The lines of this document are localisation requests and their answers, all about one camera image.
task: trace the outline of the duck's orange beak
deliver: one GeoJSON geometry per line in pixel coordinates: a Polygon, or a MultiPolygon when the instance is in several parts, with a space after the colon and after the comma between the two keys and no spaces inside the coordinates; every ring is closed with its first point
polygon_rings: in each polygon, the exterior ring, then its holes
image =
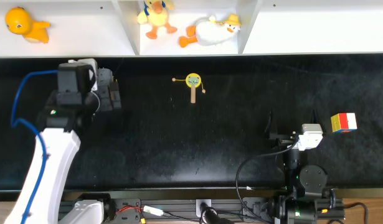
{"type": "Polygon", "coordinates": [[[156,12],[156,13],[161,13],[162,12],[162,10],[163,10],[164,8],[162,7],[162,2],[161,1],[156,1],[156,2],[154,2],[154,4],[153,4],[153,10],[154,10],[154,12],[156,12]]]}

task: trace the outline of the yellow cube face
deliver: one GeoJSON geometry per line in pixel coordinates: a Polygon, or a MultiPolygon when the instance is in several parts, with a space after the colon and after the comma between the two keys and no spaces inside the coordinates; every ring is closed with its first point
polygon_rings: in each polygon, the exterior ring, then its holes
{"type": "Polygon", "coordinates": [[[336,114],[331,117],[331,125],[333,127],[333,132],[339,131],[341,129],[341,122],[339,120],[339,114],[336,114]]]}

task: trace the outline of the blue vest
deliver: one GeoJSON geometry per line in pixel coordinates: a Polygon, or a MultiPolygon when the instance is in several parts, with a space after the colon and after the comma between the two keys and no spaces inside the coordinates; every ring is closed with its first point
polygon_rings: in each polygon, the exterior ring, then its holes
{"type": "MultiPolygon", "coordinates": [[[[166,4],[164,1],[162,1],[162,7],[166,7],[166,4]]],[[[149,16],[147,8],[148,8],[148,6],[147,6],[146,2],[144,2],[144,13],[146,14],[146,16],[149,16]]]]}

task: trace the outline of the wooden handle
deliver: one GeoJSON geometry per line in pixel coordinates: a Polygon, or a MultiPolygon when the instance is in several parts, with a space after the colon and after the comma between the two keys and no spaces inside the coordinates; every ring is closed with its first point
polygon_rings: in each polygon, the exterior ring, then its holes
{"type": "Polygon", "coordinates": [[[191,103],[196,103],[196,86],[191,86],[191,103]]]}

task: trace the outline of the duck plush toy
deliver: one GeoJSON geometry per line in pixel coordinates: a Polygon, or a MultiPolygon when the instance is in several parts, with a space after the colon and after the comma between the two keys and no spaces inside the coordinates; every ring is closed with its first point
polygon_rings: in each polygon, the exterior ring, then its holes
{"type": "Polygon", "coordinates": [[[168,23],[169,14],[167,9],[174,9],[174,4],[172,1],[144,1],[144,11],[139,14],[137,21],[140,24],[145,24],[148,22],[153,27],[152,31],[146,33],[148,38],[156,39],[158,28],[162,26],[166,27],[168,34],[173,34],[177,31],[176,27],[173,27],[168,23]]]}
{"type": "Polygon", "coordinates": [[[209,19],[200,19],[194,26],[187,27],[187,37],[180,37],[179,45],[187,47],[198,42],[203,46],[221,44],[237,35],[241,23],[239,17],[231,14],[224,22],[217,22],[214,16],[209,19]]]}
{"type": "Polygon", "coordinates": [[[49,36],[46,28],[50,27],[48,22],[37,22],[25,9],[16,7],[6,14],[6,25],[13,34],[22,35],[31,43],[48,43],[49,36]]]}

